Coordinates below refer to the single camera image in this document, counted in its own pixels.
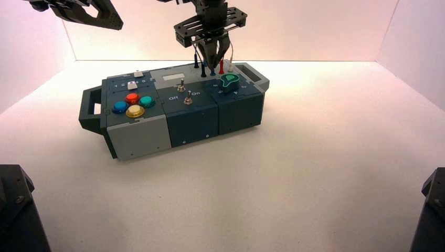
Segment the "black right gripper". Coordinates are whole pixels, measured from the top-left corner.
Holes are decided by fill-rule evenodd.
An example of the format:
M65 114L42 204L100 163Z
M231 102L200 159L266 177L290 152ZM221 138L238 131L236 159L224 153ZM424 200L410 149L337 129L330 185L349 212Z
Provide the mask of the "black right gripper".
M176 40L185 48L200 43L208 68L215 68L230 47L230 30L246 25L247 13L226 1L190 1L196 15L174 25Z

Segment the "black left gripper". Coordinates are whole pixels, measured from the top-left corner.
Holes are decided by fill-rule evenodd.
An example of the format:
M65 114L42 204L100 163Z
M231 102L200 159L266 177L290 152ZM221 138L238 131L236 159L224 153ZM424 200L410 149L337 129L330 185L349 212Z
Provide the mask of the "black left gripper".
M44 12L52 7L56 16L63 20L97 26L101 28L121 30L123 21L110 0L26 0L32 8ZM88 14L83 7L90 4L98 11L97 17Z

